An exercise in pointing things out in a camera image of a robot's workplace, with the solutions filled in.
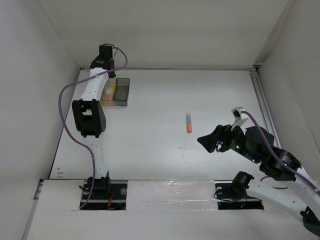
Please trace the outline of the yellow capped orange highlighter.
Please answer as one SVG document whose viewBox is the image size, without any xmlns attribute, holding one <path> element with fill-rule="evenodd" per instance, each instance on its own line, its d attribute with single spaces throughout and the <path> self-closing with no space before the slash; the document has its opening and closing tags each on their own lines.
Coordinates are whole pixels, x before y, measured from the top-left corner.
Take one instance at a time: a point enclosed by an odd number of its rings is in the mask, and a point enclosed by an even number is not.
<svg viewBox="0 0 320 240">
<path fill-rule="evenodd" d="M 115 86 L 111 86 L 111 93 L 110 94 L 106 94 L 107 99 L 108 100 L 113 100 L 115 92 L 116 92 L 116 87 Z"/>
</svg>

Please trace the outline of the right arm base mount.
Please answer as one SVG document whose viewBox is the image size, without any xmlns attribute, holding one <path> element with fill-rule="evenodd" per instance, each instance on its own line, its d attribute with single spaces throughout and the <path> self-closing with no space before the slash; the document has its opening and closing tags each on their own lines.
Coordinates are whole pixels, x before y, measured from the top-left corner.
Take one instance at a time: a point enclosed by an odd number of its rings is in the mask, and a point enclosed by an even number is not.
<svg viewBox="0 0 320 240">
<path fill-rule="evenodd" d="M 264 210 L 263 202 L 247 195 L 249 182 L 254 177 L 240 171 L 233 180 L 215 181 L 213 197 L 217 200 L 218 210 Z"/>
</svg>

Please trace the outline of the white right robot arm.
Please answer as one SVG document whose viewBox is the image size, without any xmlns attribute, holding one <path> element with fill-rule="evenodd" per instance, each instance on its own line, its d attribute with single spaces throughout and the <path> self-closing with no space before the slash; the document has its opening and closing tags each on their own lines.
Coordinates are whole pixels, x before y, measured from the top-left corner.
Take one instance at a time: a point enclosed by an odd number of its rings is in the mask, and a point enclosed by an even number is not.
<svg viewBox="0 0 320 240">
<path fill-rule="evenodd" d="M 282 183 L 294 194 L 279 191 L 240 171 L 224 193 L 215 194 L 233 204 L 247 197 L 278 206 L 294 216 L 312 234 L 320 235 L 320 187 L 303 169 L 300 161 L 290 152 L 274 146 L 274 136 L 255 126 L 242 130 L 240 126 L 218 125 L 208 135 L 197 139 L 208 153 L 236 152 L 257 164 L 267 178 Z"/>
</svg>

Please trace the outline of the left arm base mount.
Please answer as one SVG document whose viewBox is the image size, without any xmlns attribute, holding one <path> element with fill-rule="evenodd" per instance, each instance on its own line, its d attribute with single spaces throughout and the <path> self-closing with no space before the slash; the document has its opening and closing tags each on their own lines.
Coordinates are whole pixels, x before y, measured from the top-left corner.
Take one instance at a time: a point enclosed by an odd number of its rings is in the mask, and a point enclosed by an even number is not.
<svg viewBox="0 0 320 240">
<path fill-rule="evenodd" d="M 112 181 L 110 193 L 98 192 L 94 190 L 88 203 L 81 207 L 88 199 L 90 188 L 87 183 L 80 185 L 79 188 L 84 190 L 81 195 L 80 209 L 88 211 L 124 211 L 127 204 L 128 182 Z"/>
</svg>

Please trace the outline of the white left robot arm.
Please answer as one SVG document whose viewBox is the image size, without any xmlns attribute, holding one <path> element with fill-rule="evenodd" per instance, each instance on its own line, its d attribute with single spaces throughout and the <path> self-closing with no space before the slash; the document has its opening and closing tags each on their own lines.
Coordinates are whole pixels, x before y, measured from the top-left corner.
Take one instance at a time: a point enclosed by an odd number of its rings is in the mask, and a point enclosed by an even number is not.
<svg viewBox="0 0 320 240">
<path fill-rule="evenodd" d="M 95 198 L 107 198 L 111 192 L 111 180 L 102 147 L 102 133 L 106 130 L 107 119 L 101 105 L 101 96 L 110 76 L 114 72 L 103 73 L 115 68 L 113 49 L 110 44 L 99 46 L 98 56 L 90 65 L 90 80 L 79 100 L 72 102 L 75 126 L 85 143 L 93 152 L 94 176 L 88 178 L 85 189 L 93 189 Z"/>
</svg>

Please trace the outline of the green capped highlighter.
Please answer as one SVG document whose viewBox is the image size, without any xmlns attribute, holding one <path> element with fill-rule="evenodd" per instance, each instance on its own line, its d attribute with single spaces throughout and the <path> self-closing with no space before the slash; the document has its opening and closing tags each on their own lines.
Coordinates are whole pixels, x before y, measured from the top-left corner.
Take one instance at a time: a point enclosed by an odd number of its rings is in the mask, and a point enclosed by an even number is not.
<svg viewBox="0 0 320 240">
<path fill-rule="evenodd" d="M 105 83 L 105 92 L 107 95 L 109 95 L 111 93 L 110 79 L 108 79 Z"/>
</svg>

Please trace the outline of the orange capped grey highlighter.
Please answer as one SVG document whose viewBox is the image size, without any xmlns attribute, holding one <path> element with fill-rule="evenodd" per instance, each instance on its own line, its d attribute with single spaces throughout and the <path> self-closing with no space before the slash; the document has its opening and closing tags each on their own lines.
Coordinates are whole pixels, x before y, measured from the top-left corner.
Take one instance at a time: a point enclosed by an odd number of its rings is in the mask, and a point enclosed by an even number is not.
<svg viewBox="0 0 320 240">
<path fill-rule="evenodd" d="M 186 132 L 188 134 L 191 134 L 193 129 L 192 129 L 192 119 L 191 119 L 191 114 L 189 112 L 186 113 Z"/>
</svg>

